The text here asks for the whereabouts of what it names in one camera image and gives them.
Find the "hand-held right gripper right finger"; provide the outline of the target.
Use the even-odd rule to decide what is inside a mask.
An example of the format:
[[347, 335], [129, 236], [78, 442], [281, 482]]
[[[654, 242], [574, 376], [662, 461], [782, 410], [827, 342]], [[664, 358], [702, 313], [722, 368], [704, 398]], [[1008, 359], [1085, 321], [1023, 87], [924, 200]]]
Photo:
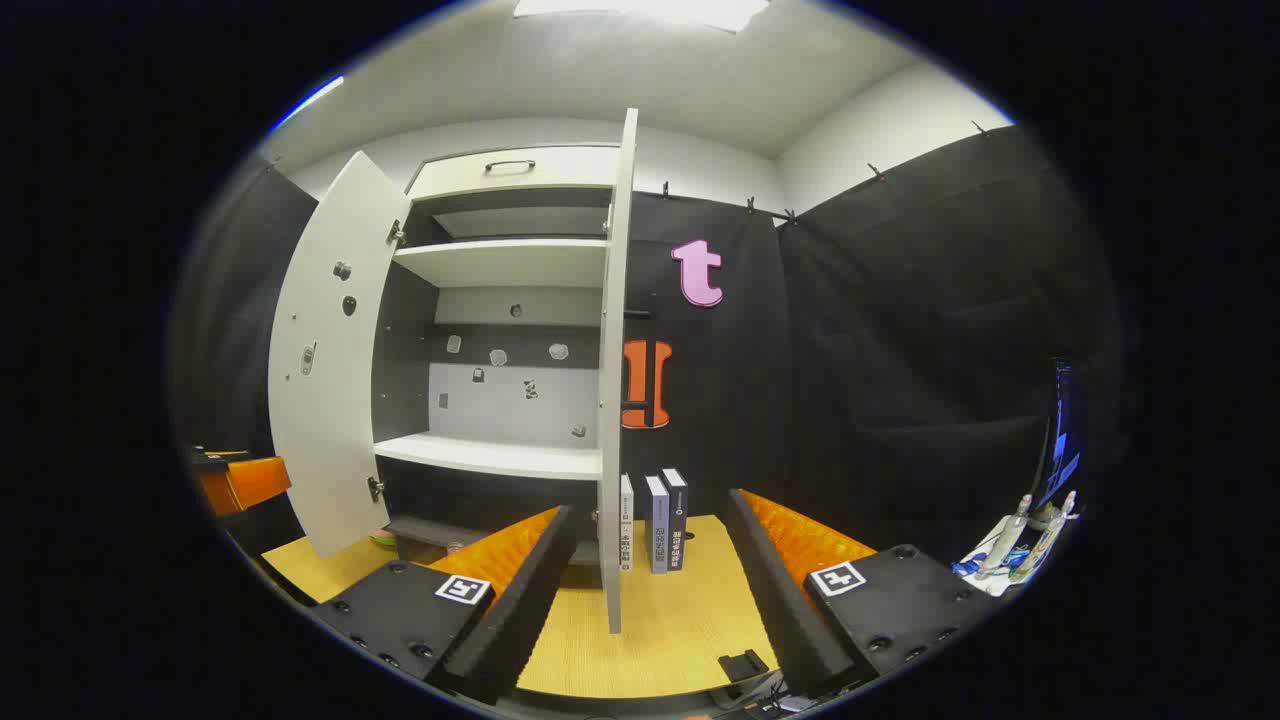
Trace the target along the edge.
[[722, 520], [787, 687], [813, 700], [915, 667], [1000, 609], [914, 544], [876, 551], [745, 489]]

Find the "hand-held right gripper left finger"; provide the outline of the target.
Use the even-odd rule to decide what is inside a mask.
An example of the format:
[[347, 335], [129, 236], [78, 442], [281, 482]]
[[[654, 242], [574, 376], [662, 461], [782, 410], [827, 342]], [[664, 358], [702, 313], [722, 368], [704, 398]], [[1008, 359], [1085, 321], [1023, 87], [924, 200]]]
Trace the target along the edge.
[[428, 566], [393, 559], [311, 616], [378, 664], [494, 705], [529, 664], [577, 546], [558, 505]]

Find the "white door with camera sticker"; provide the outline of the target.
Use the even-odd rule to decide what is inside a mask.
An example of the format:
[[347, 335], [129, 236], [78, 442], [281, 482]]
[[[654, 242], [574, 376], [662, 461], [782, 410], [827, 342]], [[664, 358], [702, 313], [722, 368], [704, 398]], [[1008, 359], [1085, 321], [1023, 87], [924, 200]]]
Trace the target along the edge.
[[285, 270], [274, 314], [268, 400], [288, 498], [319, 556], [384, 527], [370, 491], [372, 352], [397, 233], [410, 199], [355, 152], [315, 208]]

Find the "white door with headphones sticker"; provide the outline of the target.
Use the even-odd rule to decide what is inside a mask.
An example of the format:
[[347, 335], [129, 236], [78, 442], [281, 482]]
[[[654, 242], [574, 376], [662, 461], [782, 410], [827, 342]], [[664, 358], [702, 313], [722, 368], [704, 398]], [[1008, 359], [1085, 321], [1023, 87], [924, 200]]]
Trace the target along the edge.
[[605, 272], [602, 286], [600, 364], [598, 373], [598, 448], [602, 474], [596, 483], [596, 541], [608, 632], [622, 632], [621, 609], [621, 415], [625, 400], [625, 305], [628, 232], [632, 211], [639, 110], [623, 119], [614, 182], [605, 219]]

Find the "small black holder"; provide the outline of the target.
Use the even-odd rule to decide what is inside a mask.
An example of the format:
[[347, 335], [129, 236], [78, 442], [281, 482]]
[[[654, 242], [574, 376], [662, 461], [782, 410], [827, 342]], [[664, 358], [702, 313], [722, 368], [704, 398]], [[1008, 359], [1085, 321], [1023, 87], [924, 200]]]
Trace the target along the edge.
[[754, 650], [737, 655], [721, 655], [717, 662], [727, 678], [727, 685], [764, 680], [772, 674], [769, 665]]

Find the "grey blue book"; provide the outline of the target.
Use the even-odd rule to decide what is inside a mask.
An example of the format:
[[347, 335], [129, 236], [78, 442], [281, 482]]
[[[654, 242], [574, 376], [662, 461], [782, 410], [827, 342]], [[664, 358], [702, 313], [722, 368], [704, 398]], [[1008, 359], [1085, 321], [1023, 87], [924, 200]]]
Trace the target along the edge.
[[669, 492], [658, 475], [645, 475], [648, 496], [646, 548], [650, 551], [652, 574], [666, 574], [669, 568]]

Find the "white cabinet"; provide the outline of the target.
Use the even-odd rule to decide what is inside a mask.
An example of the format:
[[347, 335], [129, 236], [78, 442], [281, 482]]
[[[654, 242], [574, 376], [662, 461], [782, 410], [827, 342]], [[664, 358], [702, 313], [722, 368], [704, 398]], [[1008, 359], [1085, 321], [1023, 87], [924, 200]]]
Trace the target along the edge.
[[390, 273], [428, 306], [396, 373], [417, 393], [404, 429], [374, 452], [588, 514], [598, 565], [598, 373], [611, 187], [507, 190], [422, 201]]

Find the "white and blue sheet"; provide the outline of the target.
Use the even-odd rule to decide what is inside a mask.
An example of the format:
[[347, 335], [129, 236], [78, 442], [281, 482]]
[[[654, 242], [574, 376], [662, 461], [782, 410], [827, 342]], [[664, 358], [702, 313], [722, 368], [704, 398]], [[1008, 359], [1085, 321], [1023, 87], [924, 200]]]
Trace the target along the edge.
[[[954, 575], [993, 598], [998, 598], [1014, 587], [1029, 583], [1038, 573], [1033, 564], [1036, 557], [1032, 548], [1038, 542], [1041, 533], [1030, 520], [1024, 521], [1018, 539], [1005, 547], [1001, 538], [1011, 519], [1011, 515], [1002, 518], [979, 544], [957, 562], [950, 564]], [[1000, 565], [986, 570], [989, 556], [1001, 547], [1006, 550], [1006, 553], [1001, 557]]]

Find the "clear bottle with white cap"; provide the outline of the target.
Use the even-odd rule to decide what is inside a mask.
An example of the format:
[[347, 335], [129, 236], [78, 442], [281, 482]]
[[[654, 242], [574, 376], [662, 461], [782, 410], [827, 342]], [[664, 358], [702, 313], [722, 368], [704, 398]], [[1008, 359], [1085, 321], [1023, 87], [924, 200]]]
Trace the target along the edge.
[[1024, 557], [1021, 564], [1015, 568], [1009, 575], [1009, 584], [1018, 585], [1025, 583], [1030, 577], [1039, 571], [1044, 560], [1048, 557], [1052, 547], [1055, 546], [1057, 538], [1062, 534], [1065, 525], [1069, 520], [1075, 518], [1073, 509], [1076, 503], [1076, 492], [1073, 489], [1068, 493], [1062, 501], [1062, 506], [1059, 511], [1048, 520], [1044, 532], [1041, 534], [1039, 539], [1033, 544], [1030, 552]]
[[979, 565], [979, 570], [975, 574], [978, 579], [984, 580], [997, 574], [1006, 564], [1009, 555], [1016, 546], [1016, 542], [1028, 521], [1028, 511], [1032, 500], [1032, 495], [1024, 495], [1019, 501], [1015, 512], [1005, 519], [1001, 532], [997, 534], [986, 559]]

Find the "black backdrop cloth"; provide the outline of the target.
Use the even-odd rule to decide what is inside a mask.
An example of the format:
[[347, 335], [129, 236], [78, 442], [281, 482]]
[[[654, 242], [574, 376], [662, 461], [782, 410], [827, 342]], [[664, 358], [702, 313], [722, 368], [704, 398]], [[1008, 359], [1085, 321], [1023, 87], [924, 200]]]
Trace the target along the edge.
[[[1051, 360], [1085, 387], [1075, 483], [1096, 486], [1115, 430], [1123, 324], [1108, 259], [1075, 191], [1019, 128], [927, 152], [800, 214], [634, 184], [625, 311], [654, 315], [655, 429], [625, 429], [621, 469], [678, 470], [694, 515], [733, 488], [876, 548], [960, 557], [1030, 495]], [[166, 343], [166, 409], [186, 447], [276, 455], [268, 364], [278, 295], [320, 202], [261, 159], [197, 224]], [[428, 306], [389, 272], [372, 352], [372, 438], [404, 429], [397, 378]], [[389, 519], [488, 533], [557, 495], [375, 455]], [[591, 548], [589, 562], [599, 568]]]

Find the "computer monitor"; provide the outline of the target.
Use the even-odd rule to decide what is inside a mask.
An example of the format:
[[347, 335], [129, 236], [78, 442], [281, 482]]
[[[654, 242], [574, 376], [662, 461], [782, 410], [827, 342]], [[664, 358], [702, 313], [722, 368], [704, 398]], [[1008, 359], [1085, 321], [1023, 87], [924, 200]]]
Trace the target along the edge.
[[1074, 361], [1059, 355], [1052, 357], [1051, 369], [1053, 395], [1046, 418], [1044, 446], [1030, 493], [1033, 514], [1051, 503], [1061, 505], [1065, 495], [1075, 488], [1087, 439], [1085, 387], [1076, 378]]

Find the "white cabinet drawer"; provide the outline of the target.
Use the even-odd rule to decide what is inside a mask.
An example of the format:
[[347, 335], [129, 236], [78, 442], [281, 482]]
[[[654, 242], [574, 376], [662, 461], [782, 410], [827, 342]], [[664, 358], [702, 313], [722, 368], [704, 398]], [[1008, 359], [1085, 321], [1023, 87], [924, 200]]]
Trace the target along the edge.
[[[557, 190], [611, 187], [616, 179], [620, 149], [611, 145], [552, 145], [460, 154], [425, 161], [410, 182], [412, 201], [507, 190]], [[538, 167], [497, 168], [484, 173], [489, 161], [532, 159]]]

